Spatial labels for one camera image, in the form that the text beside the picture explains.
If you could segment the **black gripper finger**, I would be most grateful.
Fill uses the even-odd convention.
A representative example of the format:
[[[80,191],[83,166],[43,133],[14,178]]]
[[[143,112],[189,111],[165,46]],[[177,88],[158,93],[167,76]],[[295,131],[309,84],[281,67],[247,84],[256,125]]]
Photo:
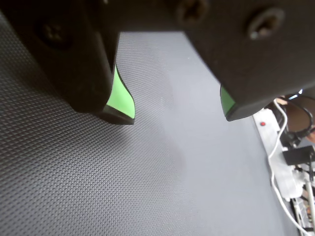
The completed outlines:
[[[119,34],[101,0],[3,0],[1,12],[59,95],[79,113],[132,125],[135,104],[117,69]]]
[[[231,101],[228,121],[315,84],[312,0],[172,0],[178,24]]]

